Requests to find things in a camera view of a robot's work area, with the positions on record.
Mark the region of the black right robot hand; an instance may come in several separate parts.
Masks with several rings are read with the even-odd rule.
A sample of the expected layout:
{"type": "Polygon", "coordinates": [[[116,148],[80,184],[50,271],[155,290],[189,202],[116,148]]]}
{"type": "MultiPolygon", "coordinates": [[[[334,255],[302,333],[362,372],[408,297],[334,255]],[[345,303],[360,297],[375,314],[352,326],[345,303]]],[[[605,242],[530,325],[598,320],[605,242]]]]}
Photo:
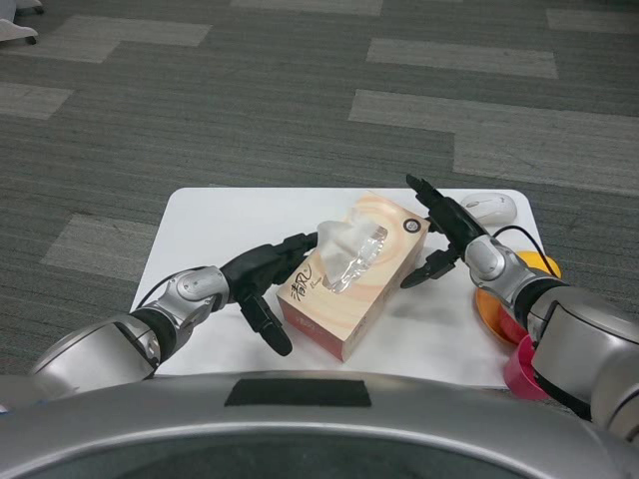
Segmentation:
{"type": "Polygon", "coordinates": [[[423,266],[411,272],[400,284],[402,289],[415,287],[429,279],[439,279],[455,267],[459,259],[465,259],[466,248],[486,229],[464,207],[450,197],[445,197],[428,181],[413,175],[405,177],[415,191],[416,199],[428,209],[428,231],[444,235],[448,240],[446,250],[430,253],[423,266]]]}

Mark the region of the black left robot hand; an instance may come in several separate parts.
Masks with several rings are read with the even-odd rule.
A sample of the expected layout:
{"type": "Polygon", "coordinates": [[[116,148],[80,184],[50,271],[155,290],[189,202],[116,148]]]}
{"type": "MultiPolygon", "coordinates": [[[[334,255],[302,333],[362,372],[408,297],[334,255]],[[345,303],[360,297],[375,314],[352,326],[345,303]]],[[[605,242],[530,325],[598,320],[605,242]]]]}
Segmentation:
{"type": "Polygon", "coordinates": [[[230,300],[239,305],[253,332],[280,356],[293,351],[282,323],[264,294],[272,285],[283,284],[318,244],[318,234],[298,234],[279,244],[263,244],[227,262],[221,272],[230,288],[230,300]]]}

